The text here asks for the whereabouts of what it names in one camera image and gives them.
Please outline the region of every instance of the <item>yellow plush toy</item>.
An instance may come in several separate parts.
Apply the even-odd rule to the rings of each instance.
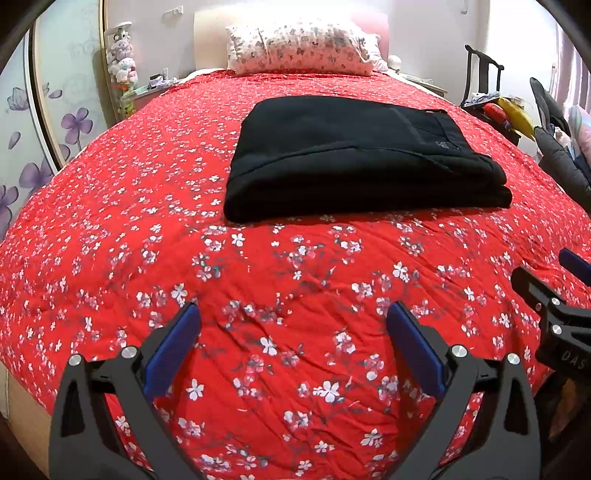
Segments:
[[[530,116],[525,113],[525,110],[512,100],[505,97],[499,98],[496,102],[505,111],[513,129],[521,132],[527,138],[535,142],[534,123]]]

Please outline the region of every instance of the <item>red floral bedspread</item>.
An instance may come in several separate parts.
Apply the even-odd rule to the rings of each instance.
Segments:
[[[448,110],[505,169],[511,208],[225,222],[241,120],[264,98],[301,94]],[[403,300],[476,355],[517,352],[538,388],[538,318],[509,275],[525,263],[587,305],[557,254],[588,257],[589,225],[532,159],[412,86],[381,74],[218,72],[103,134],[25,207],[0,246],[0,360],[51,412],[72,353],[112,356],[195,301],[201,337],[157,406],[210,480],[380,476],[433,406],[395,365],[388,305]],[[449,455],[477,408],[478,398]]]

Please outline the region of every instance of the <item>white pillow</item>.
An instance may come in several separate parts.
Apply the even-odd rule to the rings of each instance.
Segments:
[[[366,33],[365,48],[369,53],[369,59],[373,65],[373,70],[376,72],[387,72],[388,62],[382,58],[382,54],[379,51],[379,39],[380,36],[377,33]]]
[[[226,30],[228,68],[237,74],[296,69],[371,75],[365,40],[352,22],[295,20]]]

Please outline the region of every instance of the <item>pink curtain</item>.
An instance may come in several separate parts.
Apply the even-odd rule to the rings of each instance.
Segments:
[[[591,75],[573,43],[558,28],[558,66],[553,78],[551,94],[568,112],[573,105],[580,105],[591,112]]]

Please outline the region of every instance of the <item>red bedsheet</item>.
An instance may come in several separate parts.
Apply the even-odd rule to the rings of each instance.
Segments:
[[[241,120],[264,98],[301,94],[446,109],[505,169],[511,208],[225,222]],[[203,331],[157,406],[208,479],[380,476],[433,406],[395,364],[388,305],[403,300],[476,355],[518,353],[538,388],[538,318],[509,275],[524,263],[587,305],[557,254],[588,257],[589,226],[490,127],[390,77],[214,73],[103,134],[22,211],[0,246],[0,360],[51,412],[72,353],[138,345],[192,300]],[[449,455],[477,408],[478,398]]]

